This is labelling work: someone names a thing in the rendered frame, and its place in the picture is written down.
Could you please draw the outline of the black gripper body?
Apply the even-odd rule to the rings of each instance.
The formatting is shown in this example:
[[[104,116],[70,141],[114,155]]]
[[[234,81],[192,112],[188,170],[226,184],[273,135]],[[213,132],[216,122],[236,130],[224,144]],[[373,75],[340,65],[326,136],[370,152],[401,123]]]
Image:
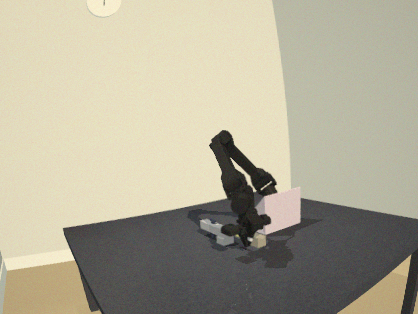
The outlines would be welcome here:
[[[243,224],[244,215],[245,214],[252,215],[255,210],[256,208],[254,206],[252,208],[249,208],[245,213],[238,214],[238,220],[236,220],[236,223],[238,223],[239,225],[236,225],[236,226],[233,224],[224,225],[221,228],[221,233],[226,236],[234,236],[234,235],[238,235],[239,233],[242,234],[242,233],[247,232],[246,230],[247,226],[244,226]],[[271,224],[271,218],[269,216],[268,216],[268,224]]]

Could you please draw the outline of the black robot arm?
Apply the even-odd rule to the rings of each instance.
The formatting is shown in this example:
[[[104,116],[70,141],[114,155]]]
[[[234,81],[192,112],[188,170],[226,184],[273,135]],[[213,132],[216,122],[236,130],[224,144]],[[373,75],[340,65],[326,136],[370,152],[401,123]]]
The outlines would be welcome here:
[[[255,203],[253,188],[247,185],[246,176],[234,167],[231,158],[249,175],[251,184],[258,194],[264,197],[277,193],[275,186],[278,184],[274,177],[264,169],[256,168],[251,163],[234,145],[233,137],[228,130],[222,130],[213,137],[209,147],[214,152],[222,171],[222,186],[228,200],[232,199],[231,208],[233,213],[243,214],[249,208],[254,207]],[[270,181],[271,183],[268,184]],[[266,184],[268,185],[266,186]],[[265,188],[262,189],[264,186]],[[255,210],[252,215],[244,215],[243,224],[250,231],[261,230],[264,225],[268,224],[268,215],[258,216],[257,210]]]

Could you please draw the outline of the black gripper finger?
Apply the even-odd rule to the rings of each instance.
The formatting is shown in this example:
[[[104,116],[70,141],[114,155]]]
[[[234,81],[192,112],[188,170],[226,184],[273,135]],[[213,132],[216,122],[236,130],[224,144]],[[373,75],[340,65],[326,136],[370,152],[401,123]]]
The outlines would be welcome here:
[[[245,233],[242,233],[242,234],[239,233],[238,234],[240,236],[240,240],[243,242],[243,244],[244,244],[245,247],[248,247],[248,238],[247,238],[248,233],[249,232],[245,232]]]
[[[257,231],[250,231],[250,229],[248,227],[246,228],[246,230],[247,230],[247,232],[249,232],[247,237],[250,237],[250,238],[254,238],[255,233],[258,231],[258,230]],[[248,246],[250,246],[250,244],[251,244],[251,241],[248,240]]]

